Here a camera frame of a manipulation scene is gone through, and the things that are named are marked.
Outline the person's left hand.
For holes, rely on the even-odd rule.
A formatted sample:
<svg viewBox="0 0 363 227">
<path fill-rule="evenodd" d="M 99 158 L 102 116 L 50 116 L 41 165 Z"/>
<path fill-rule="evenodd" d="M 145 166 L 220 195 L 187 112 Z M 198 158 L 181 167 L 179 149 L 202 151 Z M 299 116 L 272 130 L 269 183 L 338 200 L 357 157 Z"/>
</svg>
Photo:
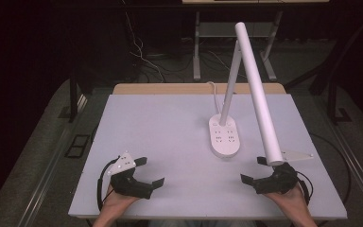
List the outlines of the person's left hand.
<svg viewBox="0 0 363 227">
<path fill-rule="evenodd" d="M 111 219 L 120 218 L 136 201 L 138 201 L 138 198 L 117 194 L 109 185 L 101 208 L 101 214 Z"/>
</svg>

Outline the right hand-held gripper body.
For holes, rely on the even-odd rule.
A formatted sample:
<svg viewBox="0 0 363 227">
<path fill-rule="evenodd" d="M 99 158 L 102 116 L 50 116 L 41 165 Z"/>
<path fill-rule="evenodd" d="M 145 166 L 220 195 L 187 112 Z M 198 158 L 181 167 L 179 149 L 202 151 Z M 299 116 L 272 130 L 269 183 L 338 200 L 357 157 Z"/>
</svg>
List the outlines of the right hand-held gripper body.
<svg viewBox="0 0 363 227">
<path fill-rule="evenodd" d="M 296 171 L 288 162 L 283 162 L 279 166 L 274 166 L 273 173 L 262 179 L 253 180 L 253 188 L 257 194 L 267 194 L 273 192 L 286 193 L 297 183 L 302 187 L 305 195 L 309 194 L 308 187 L 302 181 Z"/>
</svg>

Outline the black rectangular floor frame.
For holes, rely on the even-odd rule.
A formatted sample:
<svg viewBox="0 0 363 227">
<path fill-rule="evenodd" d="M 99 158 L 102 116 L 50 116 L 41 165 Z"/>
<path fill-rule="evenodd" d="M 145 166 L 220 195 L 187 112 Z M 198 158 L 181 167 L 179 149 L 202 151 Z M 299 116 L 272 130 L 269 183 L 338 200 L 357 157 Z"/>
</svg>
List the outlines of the black rectangular floor frame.
<svg viewBox="0 0 363 227">
<path fill-rule="evenodd" d="M 68 150 L 64 153 L 66 158 L 79 159 L 83 156 L 90 139 L 89 134 L 77 134 L 70 144 Z"/>
</svg>

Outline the white desk lamp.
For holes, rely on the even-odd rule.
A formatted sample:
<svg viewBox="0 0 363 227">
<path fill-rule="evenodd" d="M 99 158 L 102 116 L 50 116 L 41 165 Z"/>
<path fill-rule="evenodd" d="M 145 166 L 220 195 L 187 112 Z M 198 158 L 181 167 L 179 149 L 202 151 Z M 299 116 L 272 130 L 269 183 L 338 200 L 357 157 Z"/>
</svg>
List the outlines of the white desk lamp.
<svg viewBox="0 0 363 227">
<path fill-rule="evenodd" d="M 274 124 L 270 115 L 265 91 L 260 79 L 258 67 L 252 52 L 248 31 L 244 23 L 234 27 L 237 41 L 233 52 L 233 61 L 229 80 L 220 113 L 209 120 L 209 132 L 212 148 L 220 158 L 235 156 L 240 149 L 240 139 L 235 121 L 229 116 L 234 87 L 240 63 L 244 63 L 248 84 L 251 91 L 252 105 L 257 119 L 268 166 L 280 166 L 285 162 Z"/>
</svg>

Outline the metal floor rail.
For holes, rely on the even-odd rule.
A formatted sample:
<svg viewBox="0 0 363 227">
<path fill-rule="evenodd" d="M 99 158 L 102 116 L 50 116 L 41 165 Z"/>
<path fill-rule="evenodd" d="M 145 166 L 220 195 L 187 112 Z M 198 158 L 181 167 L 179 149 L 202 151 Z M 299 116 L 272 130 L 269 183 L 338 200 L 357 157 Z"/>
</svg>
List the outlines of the metal floor rail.
<svg viewBox="0 0 363 227">
<path fill-rule="evenodd" d="M 349 142 L 344 137 L 340 128 L 331 122 L 329 122 L 328 125 L 338 141 L 345 162 L 348 164 L 349 169 L 352 171 L 352 174 L 363 193 L 363 167 L 357 160 L 354 151 L 351 149 Z"/>
<path fill-rule="evenodd" d="M 16 227 L 30 227 L 37 216 L 77 124 L 71 111 L 74 105 L 76 112 L 83 111 L 86 103 L 85 95 L 76 95 L 75 100 L 53 96 L 45 108 L 16 163 L 19 179 L 24 183 L 21 192 L 25 198 Z"/>
</svg>

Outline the person's right hand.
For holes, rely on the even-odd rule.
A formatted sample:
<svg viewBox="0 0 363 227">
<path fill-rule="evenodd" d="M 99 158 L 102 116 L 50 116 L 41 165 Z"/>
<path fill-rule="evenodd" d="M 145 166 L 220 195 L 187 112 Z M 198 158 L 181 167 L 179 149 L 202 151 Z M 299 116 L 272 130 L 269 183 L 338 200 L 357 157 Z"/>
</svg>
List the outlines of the person's right hand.
<svg viewBox="0 0 363 227">
<path fill-rule="evenodd" d="M 304 214 L 308 211 L 303 191 L 298 184 L 284 194 L 273 192 L 267 193 L 266 197 L 275 202 L 286 216 Z"/>
</svg>

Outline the white tabletop sheet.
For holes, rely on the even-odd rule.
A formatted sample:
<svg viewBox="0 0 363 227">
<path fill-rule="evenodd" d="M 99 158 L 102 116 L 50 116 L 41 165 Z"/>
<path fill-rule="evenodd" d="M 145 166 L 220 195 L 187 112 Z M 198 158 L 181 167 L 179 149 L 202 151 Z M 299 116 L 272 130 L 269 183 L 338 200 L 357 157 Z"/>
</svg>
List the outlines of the white tabletop sheet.
<svg viewBox="0 0 363 227">
<path fill-rule="evenodd" d="M 209 120 L 216 113 L 213 95 L 111 95 L 95 134 L 78 188 L 68 211 L 78 218 L 98 214 L 96 190 L 103 167 L 127 151 L 147 157 L 135 170 L 136 180 L 164 186 L 139 200 L 125 218 L 262 219 L 283 218 L 269 199 L 243 184 L 240 175 L 266 178 L 271 167 L 259 165 L 264 148 L 251 96 L 233 96 L 240 149 L 232 158 L 214 155 Z"/>
</svg>

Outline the grey metal stand frame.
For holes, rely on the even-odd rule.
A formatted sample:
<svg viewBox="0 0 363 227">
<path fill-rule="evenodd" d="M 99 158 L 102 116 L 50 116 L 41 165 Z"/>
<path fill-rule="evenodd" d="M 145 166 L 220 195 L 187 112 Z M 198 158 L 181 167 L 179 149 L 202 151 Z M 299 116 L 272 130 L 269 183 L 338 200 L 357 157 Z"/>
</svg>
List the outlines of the grey metal stand frame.
<svg viewBox="0 0 363 227">
<path fill-rule="evenodd" d="M 247 22 L 246 29 L 252 38 L 266 38 L 267 46 L 260 51 L 260 57 L 265 67 L 268 79 L 275 81 L 276 74 L 269 59 L 270 52 L 275 41 L 283 13 L 278 11 L 272 22 Z M 235 37 L 233 22 L 202 22 L 200 12 L 196 12 L 194 51 L 193 51 L 193 80 L 201 80 L 199 40 L 201 38 L 229 38 Z"/>
</svg>

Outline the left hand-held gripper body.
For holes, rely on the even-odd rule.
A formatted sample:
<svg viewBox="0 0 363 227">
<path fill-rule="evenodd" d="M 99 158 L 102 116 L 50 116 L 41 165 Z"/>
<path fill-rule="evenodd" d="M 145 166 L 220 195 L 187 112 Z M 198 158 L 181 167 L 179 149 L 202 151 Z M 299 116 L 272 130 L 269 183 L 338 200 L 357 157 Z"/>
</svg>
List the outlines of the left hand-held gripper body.
<svg viewBox="0 0 363 227">
<path fill-rule="evenodd" d="M 134 178 L 138 167 L 134 160 L 127 151 L 118 157 L 107 171 L 111 178 L 110 185 L 117 194 L 148 200 L 154 189 L 152 184 L 142 183 Z"/>
</svg>

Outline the black metal stand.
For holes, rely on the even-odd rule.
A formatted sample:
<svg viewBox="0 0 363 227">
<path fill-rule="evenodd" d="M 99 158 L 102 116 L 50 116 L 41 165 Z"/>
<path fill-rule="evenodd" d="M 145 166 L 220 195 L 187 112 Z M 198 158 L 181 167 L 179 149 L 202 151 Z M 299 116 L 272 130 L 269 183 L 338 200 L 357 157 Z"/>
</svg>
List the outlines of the black metal stand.
<svg viewBox="0 0 363 227">
<path fill-rule="evenodd" d="M 344 108 L 337 107 L 337 83 L 329 82 L 327 98 L 327 115 L 334 125 L 339 122 L 351 122 L 352 119 Z"/>
<path fill-rule="evenodd" d="M 69 105 L 61 109 L 59 118 L 67 118 L 72 123 L 78 114 L 78 84 L 75 71 L 69 74 Z"/>
</svg>

